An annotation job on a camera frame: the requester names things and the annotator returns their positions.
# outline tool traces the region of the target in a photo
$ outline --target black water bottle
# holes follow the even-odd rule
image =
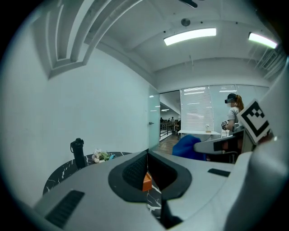
[[[81,138],[77,138],[75,141],[73,141],[70,144],[70,151],[74,154],[74,159],[75,159],[77,168],[85,167],[83,145],[84,145],[84,141]]]

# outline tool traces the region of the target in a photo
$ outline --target orange object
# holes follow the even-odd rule
[[[143,192],[151,190],[151,189],[152,189],[152,177],[147,172],[144,177]]]

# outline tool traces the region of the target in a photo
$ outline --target wooden floor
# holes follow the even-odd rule
[[[165,154],[172,154],[172,148],[173,146],[178,142],[177,135],[172,134],[166,139],[159,142],[159,145],[157,148],[154,149],[154,151],[165,153]]]

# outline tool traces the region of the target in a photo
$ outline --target white desk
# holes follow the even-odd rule
[[[180,134],[192,134],[192,135],[221,135],[219,132],[205,132],[205,131],[191,131],[191,130],[179,130]]]

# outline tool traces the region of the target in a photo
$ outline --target railing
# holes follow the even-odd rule
[[[174,132],[175,123],[160,123],[159,138]]]

